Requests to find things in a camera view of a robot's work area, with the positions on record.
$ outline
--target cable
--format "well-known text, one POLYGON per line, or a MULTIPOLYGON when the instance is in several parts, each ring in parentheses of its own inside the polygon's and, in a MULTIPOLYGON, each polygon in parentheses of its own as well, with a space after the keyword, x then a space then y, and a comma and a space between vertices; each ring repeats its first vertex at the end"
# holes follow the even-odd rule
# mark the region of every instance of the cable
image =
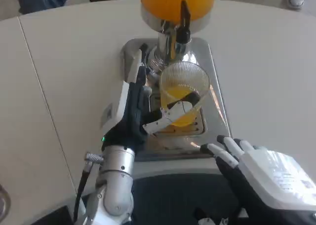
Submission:
POLYGON ((81 196, 82 196, 85 184, 88 181, 92 166, 93 166, 93 163, 87 161, 86 165, 82 171, 82 175, 81 175, 79 186, 78 186, 77 196, 76 196, 76 200, 75 200, 74 219, 73 219, 74 223, 78 220, 78 211, 79 211, 79 204, 80 204, 81 196))

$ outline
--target juice dispenser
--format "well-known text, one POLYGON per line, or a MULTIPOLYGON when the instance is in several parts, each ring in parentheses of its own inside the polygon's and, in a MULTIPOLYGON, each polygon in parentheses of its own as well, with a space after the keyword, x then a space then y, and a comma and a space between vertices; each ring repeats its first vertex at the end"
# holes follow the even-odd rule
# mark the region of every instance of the juice dispenser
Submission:
POLYGON ((158 37, 128 41, 122 49, 122 63, 126 81, 137 74, 136 65, 142 67, 149 89, 149 110, 161 107, 160 77, 174 64, 198 66, 207 74, 210 87, 192 123, 181 127, 170 125, 156 133, 138 160, 202 157, 197 145, 215 143, 217 135, 230 135, 209 44, 191 37, 208 25, 214 0, 141 0, 141 3, 142 18, 157 31, 158 37))

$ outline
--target orange juice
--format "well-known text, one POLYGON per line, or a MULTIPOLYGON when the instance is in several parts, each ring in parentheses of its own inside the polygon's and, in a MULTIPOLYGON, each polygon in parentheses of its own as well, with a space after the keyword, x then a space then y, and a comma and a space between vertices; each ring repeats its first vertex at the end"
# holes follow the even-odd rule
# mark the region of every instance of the orange juice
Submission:
MULTIPOLYGON (((180 100, 181 98, 185 97, 190 92, 192 92, 192 90, 186 86, 175 86, 175 87, 168 88, 166 90, 166 93, 168 93, 171 97, 169 97, 163 91, 160 91, 161 106, 164 109, 167 109, 167 104, 175 102, 176 100, 180 100)), ((178 126, 178 127, 184 127, 184 126, 192 124, 196 118, 197 112, 198 111, 194 111, 194 110, 188 112, 187 114, 182 116, 180 119, 173 122, 172 125, 178 126)))
MULTIPOLYGON (((142 0, 147 11, 157 18, 178 23, 182 0, 142 0)), ((204 17, 213 7, 214 0, 185 0, 191 13, 191 20, 204 17)))

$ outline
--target robot finger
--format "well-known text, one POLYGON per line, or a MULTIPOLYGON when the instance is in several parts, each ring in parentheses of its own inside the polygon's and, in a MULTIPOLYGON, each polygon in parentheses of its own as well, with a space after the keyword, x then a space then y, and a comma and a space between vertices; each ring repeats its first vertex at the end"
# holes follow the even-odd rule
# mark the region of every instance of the robot finger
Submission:
POLYGON ((223 135, 217 136, 217 141, 221 144, 223 144, 226 148, 226 150, 231 153, 233 156, 235 156, 238 160, 241 157, 241 155, 244 154, 244 151, 238 146, 238 144, 231 138, 226 137, 223 135))
POLYGON ((248 152, 251 150, 254 150, 253 146, 246 140, 242 140, 242 139, 234 139, 234 141, 239 145, 239 147, 244 151, 244 152, 248 152))
POLYGON ((266 147, 264 146, 256 146, 256 145, 253 145, 253 148, 256 149, 256 150, 268 150, 266 147))
POLYGON ((236 166, 238 166, 239 164, 238 161, 231 154, 229 154, 229 152, 225 151, 221 147, 215 144, 209 143, 207 145, 207 149, 214 154, 215 158, 217 157, 221 158, 231 168, 235 168, 236 166))

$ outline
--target robotic hand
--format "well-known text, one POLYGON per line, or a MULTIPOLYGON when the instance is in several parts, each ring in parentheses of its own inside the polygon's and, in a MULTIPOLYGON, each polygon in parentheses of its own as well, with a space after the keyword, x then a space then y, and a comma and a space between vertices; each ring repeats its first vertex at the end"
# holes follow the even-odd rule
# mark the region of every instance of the robotic hand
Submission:
POLYGON ((215 156, 250 224, 316 225, 316 186, 292 157, 245 140, 220 135, 217 141, 226 150, 205 144, 201 152, 215 156))

